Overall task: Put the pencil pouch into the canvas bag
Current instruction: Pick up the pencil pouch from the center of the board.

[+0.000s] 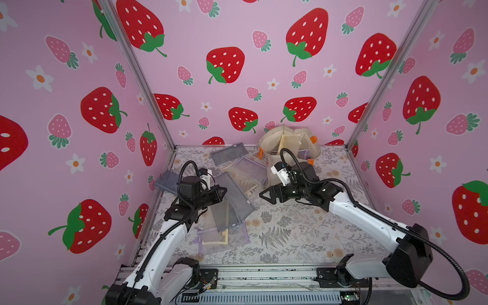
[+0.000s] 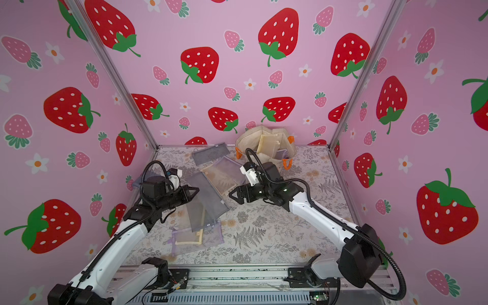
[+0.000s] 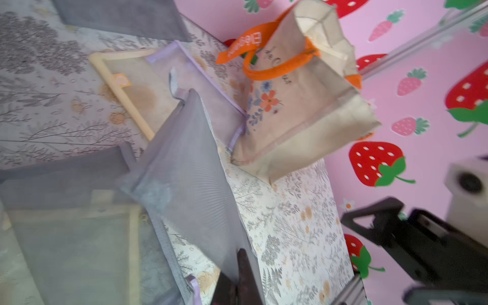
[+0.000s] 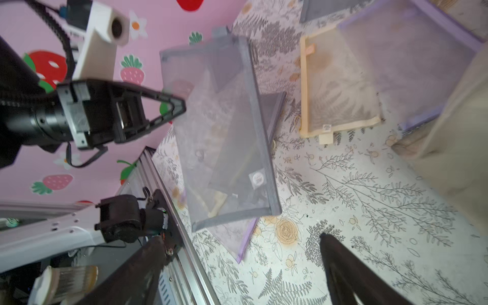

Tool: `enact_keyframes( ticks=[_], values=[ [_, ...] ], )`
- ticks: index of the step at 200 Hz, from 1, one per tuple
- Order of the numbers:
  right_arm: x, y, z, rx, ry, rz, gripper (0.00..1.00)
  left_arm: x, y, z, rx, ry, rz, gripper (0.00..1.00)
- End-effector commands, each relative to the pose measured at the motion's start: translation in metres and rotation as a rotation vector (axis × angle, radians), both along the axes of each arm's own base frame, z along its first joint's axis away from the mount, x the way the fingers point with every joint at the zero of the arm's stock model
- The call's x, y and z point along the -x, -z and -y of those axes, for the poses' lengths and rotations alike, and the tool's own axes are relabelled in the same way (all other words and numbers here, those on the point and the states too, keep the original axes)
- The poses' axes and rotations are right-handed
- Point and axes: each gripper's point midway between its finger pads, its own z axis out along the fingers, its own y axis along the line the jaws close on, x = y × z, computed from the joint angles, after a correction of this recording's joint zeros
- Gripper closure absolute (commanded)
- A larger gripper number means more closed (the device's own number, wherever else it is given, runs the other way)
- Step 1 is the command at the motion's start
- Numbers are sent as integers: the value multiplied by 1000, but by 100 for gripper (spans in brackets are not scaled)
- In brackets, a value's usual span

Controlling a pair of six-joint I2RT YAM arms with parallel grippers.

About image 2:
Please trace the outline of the yellow-trim mesh pouch bottom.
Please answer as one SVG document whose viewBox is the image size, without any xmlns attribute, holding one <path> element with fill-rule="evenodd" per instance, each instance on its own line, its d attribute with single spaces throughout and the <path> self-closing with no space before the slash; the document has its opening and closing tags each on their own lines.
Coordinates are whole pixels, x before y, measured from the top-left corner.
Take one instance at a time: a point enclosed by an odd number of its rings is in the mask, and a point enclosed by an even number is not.
<svg viewBox="0 0 488 305">
<path fill-rule="evenodd" d="M 175 233 L 175 245 L 201 245 L 203 243 L 205 210 L 202 208 L 197 208 L 196 212 L 188 210 L 188 217 L 188 227 L 180 229 Z"/>
</svg>

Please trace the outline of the purple mesh pouch bottom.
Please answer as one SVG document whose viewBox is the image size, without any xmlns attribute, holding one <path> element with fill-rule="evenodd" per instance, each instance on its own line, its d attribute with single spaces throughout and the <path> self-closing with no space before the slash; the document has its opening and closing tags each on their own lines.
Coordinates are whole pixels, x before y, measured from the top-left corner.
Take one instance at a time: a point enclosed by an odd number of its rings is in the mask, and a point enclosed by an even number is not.
<svg viewBox="0 0 488 305">
<path fill-rule="evenodd" d="M 189 254 L 224 243 L 221 223 L 192 232 L 191 228 L 172 232 L 172 255 Z"/>
</svg>

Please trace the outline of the beige canvas bag orange handles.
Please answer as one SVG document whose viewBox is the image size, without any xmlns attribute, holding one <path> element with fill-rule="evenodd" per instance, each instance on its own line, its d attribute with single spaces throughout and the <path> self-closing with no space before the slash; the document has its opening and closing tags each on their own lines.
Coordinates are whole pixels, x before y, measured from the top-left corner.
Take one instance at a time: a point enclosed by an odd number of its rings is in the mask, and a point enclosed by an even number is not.
<svg viewBox="0 0 488 305">
<path fill-rule="evenodd" d="M 245 157 L 245 150 L 253 150 L 262 163 L 272 162 L 279 169 L 290 170 L 297 154 L 295 138 L 284 128 L 254 127 L 241 135 L 235 144 L 236 158 Z"/>
</svg>

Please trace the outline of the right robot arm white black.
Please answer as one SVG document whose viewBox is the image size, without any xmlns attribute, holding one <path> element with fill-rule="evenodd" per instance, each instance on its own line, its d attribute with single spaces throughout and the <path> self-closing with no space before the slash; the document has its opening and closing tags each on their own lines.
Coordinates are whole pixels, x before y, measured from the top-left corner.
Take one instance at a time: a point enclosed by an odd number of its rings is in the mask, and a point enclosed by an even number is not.
<svg viewBox="0 0 488 305">
<path fill-rule="evenodd" d="M 252 149 L 246 149 L 245 155 L 248 161 L 241 167 L 241 172 L 247 183 L 232 190 L 229 193 L 231 199 L 240 205 L 263 200 L 301 217 L 340 250 L 337 267 L 342 278 L 357 288 L 370 285 L 389 300 L 403 300 L 407 293 L 405 277 L 395 260 L 381 247 L 371 226 L 348 222 L 317 204 L 305 180 L 284 179 L 274 163 L 262 163 Z M 388 261 L 398 279 L 399 288 L 395 294 L 382 289 L 371 279 L 383 260 Z"/>
</svg>

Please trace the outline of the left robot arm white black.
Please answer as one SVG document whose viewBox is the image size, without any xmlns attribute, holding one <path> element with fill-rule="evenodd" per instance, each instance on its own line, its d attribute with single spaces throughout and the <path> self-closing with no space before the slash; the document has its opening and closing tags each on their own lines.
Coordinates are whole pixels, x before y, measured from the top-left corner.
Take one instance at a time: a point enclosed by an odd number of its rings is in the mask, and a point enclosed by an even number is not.
<svg viewBox="0 0 488 305">
<path fill-rule="evenodd" d="M 163 169 L 163 175 L 147 177 L 154 165 Z M 161 161 L 147 164 L 141 176 L 139 197 L 124 214 L 120 227 L 86 268 L 69 283 L 52 288 L 48 304 L 127 304 L 150 287 L 175 291 L 180 283 L 175 281 L 167 261 L 157 257 L 145 259 L 119 282 L 113 278 L 133 248 L 157 222 L 166 220 L 164 212 L 171 214 L 199 193 L 199 188 L 181 184 L 181 176 L 177 169 L 165 169 Z"/>
</svg>

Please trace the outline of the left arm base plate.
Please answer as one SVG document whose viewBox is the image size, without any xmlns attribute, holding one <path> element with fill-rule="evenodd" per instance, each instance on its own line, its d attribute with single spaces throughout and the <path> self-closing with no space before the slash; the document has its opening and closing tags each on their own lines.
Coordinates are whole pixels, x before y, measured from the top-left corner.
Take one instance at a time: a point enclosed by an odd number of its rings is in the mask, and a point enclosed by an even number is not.
<svg viewBox="0 0 488 305">
<path fill-rule="evenodd" d="M 179 284 L 178 289 L 186 289 L 189 280 L 190 269 L 169 269 L 168 272 L 156 278 L 154 282 L 144 287 L 144 290 L 149 289 L 166 289 L 169 290 L 173 286 Z"/>
</svg>

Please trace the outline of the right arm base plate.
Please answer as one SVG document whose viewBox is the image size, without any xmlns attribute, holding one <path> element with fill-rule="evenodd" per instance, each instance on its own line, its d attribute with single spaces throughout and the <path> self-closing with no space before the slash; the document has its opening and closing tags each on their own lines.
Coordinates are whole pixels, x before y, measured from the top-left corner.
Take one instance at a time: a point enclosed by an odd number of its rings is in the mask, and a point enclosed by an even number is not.
<svg viewBox="0 0 488 305">
<path fill-rule="evenodd" d="M 309 267 L 289 268 L 287 278 L 291 288 L 337 288 L 338 280 L 335 278 L 321 279 Z"/>
</svg>

